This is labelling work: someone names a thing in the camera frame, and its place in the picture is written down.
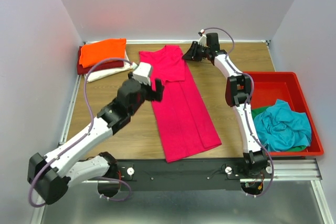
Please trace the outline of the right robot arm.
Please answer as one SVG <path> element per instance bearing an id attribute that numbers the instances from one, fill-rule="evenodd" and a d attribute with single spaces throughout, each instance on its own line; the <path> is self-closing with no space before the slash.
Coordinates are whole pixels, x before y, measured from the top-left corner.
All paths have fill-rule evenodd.
<path id="1" fill-rule="evenodd" d="M 227 80 L 225 100 L 233 109 L 239 125 L 246 173 L 251 176 L 265 170 L 273 176 L 273 160 L 258 138 L 252 117 L 251 99 L 255 88 L 253 78 L 234 65 L 229 57 L 231 50 L 220 48 L 218 33 L 206 33 L 206 30 L 202 29 L 198 34 L 200 39 L 192 42 L 182 59 L 189 61 L 206 59 L 224 75 Z"/>

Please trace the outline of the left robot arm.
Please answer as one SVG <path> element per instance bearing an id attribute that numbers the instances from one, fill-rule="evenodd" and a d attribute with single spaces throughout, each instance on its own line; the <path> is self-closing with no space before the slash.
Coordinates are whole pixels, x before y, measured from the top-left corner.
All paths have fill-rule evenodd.
<path id="1" fill-rule="evenodd" d="M 130 76 L 118 89 L 117 96 L 82 131 L 45 155 L 35 153 L 28 162 L 29 204 L 35 208 L 51 205 L 70 186 L 96 177 L 105 179 L 116 164 L 110 154 L 99 154 L 89 161 L 80 158 L 130 123 L 145 101 L 161 102 L 163 92 L 160 79 L 145 84 Z"/>

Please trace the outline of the pink t shirt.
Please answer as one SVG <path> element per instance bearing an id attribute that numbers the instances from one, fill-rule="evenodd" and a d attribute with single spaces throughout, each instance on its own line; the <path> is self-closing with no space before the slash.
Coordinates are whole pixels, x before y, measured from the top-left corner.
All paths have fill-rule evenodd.
<path id="1" fill-rule="evenodd" d="M 151 80 L 164 85 L 161 102 L 152 102 L 165 159 L 168 163 L 221 145 L 212 119 L 179 46 L 141 51 L 141 62 L 152 65 Z"/>

